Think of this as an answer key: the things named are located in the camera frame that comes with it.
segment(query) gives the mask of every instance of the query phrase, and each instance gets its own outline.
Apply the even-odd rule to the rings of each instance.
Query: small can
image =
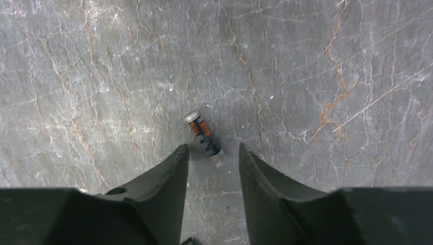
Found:
[[[207,123],[203,120],[198,111],[195,111],[185,117],[185,122],[187,122],[193,132],[196,134],[200,145],[206,151],[207,156],[211,161],[215,163],[220,163],[224,156],[224,151],[222,150],[220,144],[215,140],[212,131],[210,130]]]

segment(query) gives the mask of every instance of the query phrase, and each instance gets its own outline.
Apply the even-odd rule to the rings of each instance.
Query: can label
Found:
[[[209,157],[214,156],[221,151],[221,146],[213,138],[212,131],[210,130],[207,123],[201,118],[201,116],[198,116],[196,119],[190,122],[189,125],[196,134],[200,145],[206,151],[206,154]]]

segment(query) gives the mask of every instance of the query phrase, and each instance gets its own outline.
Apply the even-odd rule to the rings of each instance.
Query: marble countertop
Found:
[[[0,0],[1,187],[106,192],[193,133],[184,238],[248,244],[237,148],[323,191],[433,185],[433,2]]]

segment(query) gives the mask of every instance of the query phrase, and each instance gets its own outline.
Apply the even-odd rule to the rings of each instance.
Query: can bottom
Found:
[[[226,161],[226,154],[224,153],[224,150],[221,149],[220,152],[209,157],[209,160],[215,163],[217,167],[220,167]]]

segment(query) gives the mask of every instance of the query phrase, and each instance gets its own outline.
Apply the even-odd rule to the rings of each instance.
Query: hole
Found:
[[[114,189],[110,190],[105,195],[117,195],[117,194],[122,194],[122,193],[125,193],[125,192],[126,192],[125,188],[118,187],[118,188],[114,188]]]

